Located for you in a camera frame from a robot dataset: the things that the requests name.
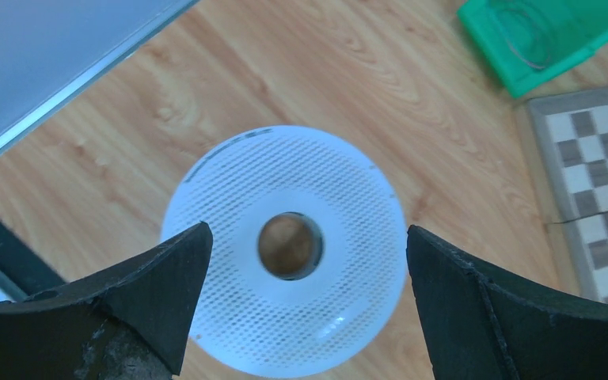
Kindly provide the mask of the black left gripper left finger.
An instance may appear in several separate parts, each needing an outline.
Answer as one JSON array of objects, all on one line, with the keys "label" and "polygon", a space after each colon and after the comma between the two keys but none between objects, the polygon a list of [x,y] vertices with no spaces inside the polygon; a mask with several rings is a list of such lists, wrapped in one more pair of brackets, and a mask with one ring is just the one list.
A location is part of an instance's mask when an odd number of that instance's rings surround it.
[{"label": "black left gripper left finger", "polygon": [[0,379],[178,375],[212,244],[199,222],[85,278],[0,302]]}]

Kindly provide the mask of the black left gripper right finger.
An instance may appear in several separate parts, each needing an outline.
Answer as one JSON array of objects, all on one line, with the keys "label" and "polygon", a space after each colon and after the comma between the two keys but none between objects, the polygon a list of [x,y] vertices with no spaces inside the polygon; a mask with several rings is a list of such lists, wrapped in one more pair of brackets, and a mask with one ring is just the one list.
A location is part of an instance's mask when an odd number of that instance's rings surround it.
[{"label": "black left gripper right finger", "polygon": [[420,226],[406,256],[437,379],[608,379],[608,305],[535,283]]}]

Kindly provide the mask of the white perforated cable spool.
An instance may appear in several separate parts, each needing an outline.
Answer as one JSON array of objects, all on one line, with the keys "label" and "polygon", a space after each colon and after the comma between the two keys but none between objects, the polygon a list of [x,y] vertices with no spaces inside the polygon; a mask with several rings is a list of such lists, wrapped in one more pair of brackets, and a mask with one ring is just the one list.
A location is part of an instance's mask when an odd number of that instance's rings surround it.
[{"label": "white perforated cable spool", "polygon": [[[273,217],[295,213],[321,233],[302,279],[270,274],[257,253]],[[395,310],[407,274],[407,227],[383,172],[325,131],[253,129],[194,164],[165,212],[160,238],[209,225],[213,245],[190,337],[248,374],[297,378],[366,347]]]}]

